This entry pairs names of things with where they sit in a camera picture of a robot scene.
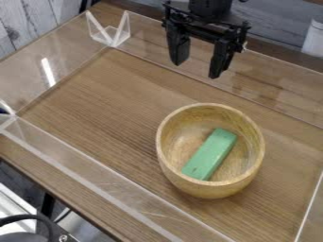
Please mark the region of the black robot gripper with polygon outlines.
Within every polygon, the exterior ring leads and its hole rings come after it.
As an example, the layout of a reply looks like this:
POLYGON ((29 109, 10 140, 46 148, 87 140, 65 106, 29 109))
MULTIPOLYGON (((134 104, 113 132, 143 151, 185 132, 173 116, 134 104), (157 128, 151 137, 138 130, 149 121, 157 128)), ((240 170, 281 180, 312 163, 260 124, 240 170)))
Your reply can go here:
POLYGON ((190 57, 191 37, 217 42, 209 77, 215 79, 227 70, 235 52, 246 48, 252 24, 233 11, 234 0, 166 0, 163 27, 173 63, 179 66, 190 57))

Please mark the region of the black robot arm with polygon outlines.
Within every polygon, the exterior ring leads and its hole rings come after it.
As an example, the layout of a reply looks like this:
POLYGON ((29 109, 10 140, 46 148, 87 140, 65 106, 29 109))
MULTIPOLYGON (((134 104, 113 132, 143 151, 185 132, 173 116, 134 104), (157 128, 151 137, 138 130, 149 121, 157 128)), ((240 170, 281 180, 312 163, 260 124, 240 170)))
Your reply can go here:
POLYGON ((234 0, 189 0, 179 5, 174 0, 163 3, 162 26, 167 33, 173 63, 179 66, 191 54, 191 38, 214 45, 209 78, 219 78, 229 69, 237 53, 248 45, 249 21, 231 12, 234 0))

